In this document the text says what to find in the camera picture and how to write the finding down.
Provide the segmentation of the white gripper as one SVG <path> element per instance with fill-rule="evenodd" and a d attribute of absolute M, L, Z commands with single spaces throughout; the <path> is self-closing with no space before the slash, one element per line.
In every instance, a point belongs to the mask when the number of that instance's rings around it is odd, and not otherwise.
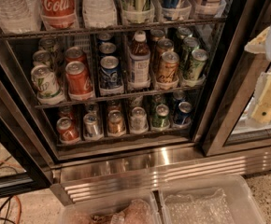
<path fill-rule="evenodd" d="M 265 53 L 271 62 L 271 25 L 262 30 L 244 47 L 249 53 Z M 271 122 L 271 72 L 261 73 L 256 82 L 253 99 L 248 109 L 248 125 L 267 125 Z"/>

